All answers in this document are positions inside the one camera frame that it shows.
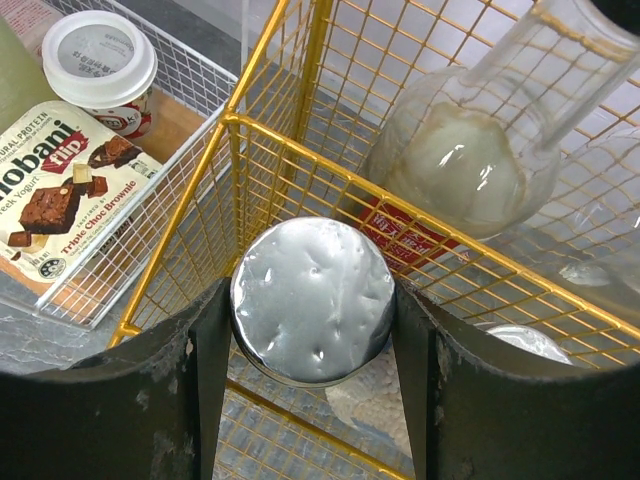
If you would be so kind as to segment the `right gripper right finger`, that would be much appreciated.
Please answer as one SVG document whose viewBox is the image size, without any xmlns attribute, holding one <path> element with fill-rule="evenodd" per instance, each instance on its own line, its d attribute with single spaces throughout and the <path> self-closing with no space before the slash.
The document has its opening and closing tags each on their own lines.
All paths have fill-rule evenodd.
<svg viewBox="0 0 640 480">
<path fill-rule="evenodd" d="M 396 286 L 393 328 L 419 479 L 635 479 L 639 368 L 514 347 Z"/>
</svg>

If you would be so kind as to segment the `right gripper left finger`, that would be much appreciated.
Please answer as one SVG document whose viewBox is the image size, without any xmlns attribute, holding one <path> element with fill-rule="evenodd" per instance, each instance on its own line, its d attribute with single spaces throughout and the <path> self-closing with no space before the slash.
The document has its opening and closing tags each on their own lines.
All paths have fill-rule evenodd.
<svg viewBox="0 0 640 480">
<path fill-rule="evenodd" d="M 208 479 L 230 349 L 230 282 L 65 370 L 1 376 L 5 479 Z"/>
</svg>

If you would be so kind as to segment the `white lid spice jar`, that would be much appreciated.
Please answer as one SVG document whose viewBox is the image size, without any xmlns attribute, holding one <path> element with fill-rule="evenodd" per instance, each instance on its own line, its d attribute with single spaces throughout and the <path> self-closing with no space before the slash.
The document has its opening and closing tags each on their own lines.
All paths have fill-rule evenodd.
<svg viewBox="0 0 640 480">
<path fill-rule="evenodd" d="M 573 366 L 569 356 L 556 342 L 534 328 L 514 324 L 497 325 L 486 329 L 485 332 L 521 350 Z"/>
</svg>

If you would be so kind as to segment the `silver lid spice jar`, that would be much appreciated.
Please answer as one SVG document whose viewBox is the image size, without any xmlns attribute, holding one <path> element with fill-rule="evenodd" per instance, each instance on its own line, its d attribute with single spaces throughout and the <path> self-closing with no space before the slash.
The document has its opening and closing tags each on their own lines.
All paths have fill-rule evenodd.
<svg viewBox="0 0 640 480">
<path fill-rule="evenodd" d="M 325 217 L 278 223 L 232 275 L 238 346 L 266 376 L 321 388 L 349 427 L 411 453 L 391 340 L 395 281 L 381 251 Z"/>
</svg>

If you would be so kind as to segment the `dark soy sauce bottle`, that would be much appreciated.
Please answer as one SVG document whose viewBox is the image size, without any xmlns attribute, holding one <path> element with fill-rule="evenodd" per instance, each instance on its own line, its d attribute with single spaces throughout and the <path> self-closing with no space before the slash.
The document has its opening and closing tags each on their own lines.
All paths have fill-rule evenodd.
<svg viewBox="0 0 640 480">
<path fill-rule="evenodd" d="M 477 240 L 550 198 L 561 140 L 639 66 L 635 1 L 539 1 L 470 68 L 398 97 L 359 173 Z"/>
</svg>

